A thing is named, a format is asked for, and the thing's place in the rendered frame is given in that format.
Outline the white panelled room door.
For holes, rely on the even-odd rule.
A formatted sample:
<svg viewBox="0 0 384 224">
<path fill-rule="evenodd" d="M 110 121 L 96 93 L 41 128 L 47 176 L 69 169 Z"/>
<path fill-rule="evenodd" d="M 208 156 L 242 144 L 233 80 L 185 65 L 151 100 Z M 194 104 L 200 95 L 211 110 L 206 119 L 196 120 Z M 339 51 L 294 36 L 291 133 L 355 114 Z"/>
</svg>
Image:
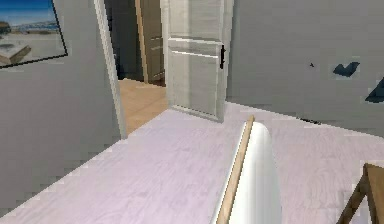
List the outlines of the white panelled room door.
<svg viewBox="0 0 384 224">
<path fill-rule="evenodd" d="M 161 0 L 160 6 L 169 107 L 222 122 L 234 0 Z"/>
</svg>

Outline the framed beach picture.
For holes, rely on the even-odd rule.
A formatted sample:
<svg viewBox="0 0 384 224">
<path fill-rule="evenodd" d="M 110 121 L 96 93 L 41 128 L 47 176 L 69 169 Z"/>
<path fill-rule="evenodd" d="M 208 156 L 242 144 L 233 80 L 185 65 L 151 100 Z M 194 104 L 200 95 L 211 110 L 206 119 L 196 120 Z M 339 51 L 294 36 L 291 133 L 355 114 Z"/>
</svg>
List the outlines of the framed beach picture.
<svg viewBox="0 0 384 224">
<path fill-rule="evenodd" d="M 0 0 L 0 69 L 67 55 L 54 0 Z"/>
</svg>

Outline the brown wooden table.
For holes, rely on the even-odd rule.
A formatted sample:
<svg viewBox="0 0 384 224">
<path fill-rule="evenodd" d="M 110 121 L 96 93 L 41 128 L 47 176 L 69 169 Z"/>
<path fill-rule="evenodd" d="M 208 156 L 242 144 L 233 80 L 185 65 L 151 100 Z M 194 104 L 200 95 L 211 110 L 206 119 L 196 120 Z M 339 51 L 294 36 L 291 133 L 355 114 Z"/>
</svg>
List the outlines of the brown wooden table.
<svg viewBox="0 0 384 224">
<path fill-rule="evenodd" d="M 384 167 L 363 165 L 363 174 L 336 224 L 349 224 L 364 197 L 372 224 L 384 224 Z"/>
</svg>

